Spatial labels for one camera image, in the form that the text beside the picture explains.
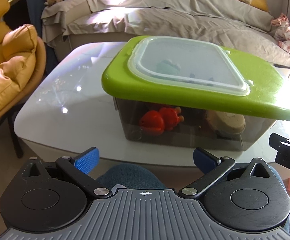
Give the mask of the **beige round zipper pouch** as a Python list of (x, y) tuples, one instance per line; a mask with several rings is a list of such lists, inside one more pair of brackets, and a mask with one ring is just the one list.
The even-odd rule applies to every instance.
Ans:
[(206, 111), (206, 122), (215, 133), (225, 138), (241, 135), (246, 127), (243, 115), (212, 110)]

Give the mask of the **red plastic figure toy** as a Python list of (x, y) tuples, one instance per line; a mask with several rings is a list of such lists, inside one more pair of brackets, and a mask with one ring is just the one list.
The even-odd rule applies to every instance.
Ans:
[(151, 110), (142, 116), (138, 122), (141, 130), (151, 136), (162, 135), (172, 131), (179, 123), (184, 122), (180, 107), (161, 107), (158, 111)]

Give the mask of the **green box lid clear window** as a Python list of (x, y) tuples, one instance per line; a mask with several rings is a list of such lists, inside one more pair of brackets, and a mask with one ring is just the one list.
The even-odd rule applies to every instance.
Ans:
[(167, 36), (129, 40), (102, 75), (111, 96), (290, 121), (290, 83), (265, 60)]

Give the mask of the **smoky transparent storage box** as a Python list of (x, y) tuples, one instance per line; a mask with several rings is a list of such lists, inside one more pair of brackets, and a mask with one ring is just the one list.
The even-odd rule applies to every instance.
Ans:
[(165, 131), (159, 136), (151, 136), (141, 130), (138, 125), (140, 118), (151, 110), (158, 111), (161, 107), (175, 108), (177, 106), (118, 98), (114, 99), (114, 104), (115, 109), (119, 112), (122, 128), (128, 140), (160, 145), (245, 151), (275, 123), (272, 119), (243, 115), (246, 122), (244, 132), (234, 138), (225, 138), (208, 126), (206, 122), (206, 111), (208, 110), (180, 107), (184, 122), (179, 123), (172, 131)]

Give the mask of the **floral pink white cloth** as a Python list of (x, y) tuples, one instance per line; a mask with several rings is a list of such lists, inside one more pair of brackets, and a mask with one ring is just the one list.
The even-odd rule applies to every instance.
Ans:
[(272, 36), (281, 49), (290, 54), (290, 22), (285, 14), (271, 21)]

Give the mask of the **sofa with beige cover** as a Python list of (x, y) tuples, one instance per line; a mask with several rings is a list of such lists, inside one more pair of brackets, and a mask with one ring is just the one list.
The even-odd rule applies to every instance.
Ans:
[(151, 35), (212, 42), (290, 68), (272, 16), (237, 0), (64, 0), (41, 19), (43, 41), (60, 60), (83, 44)]

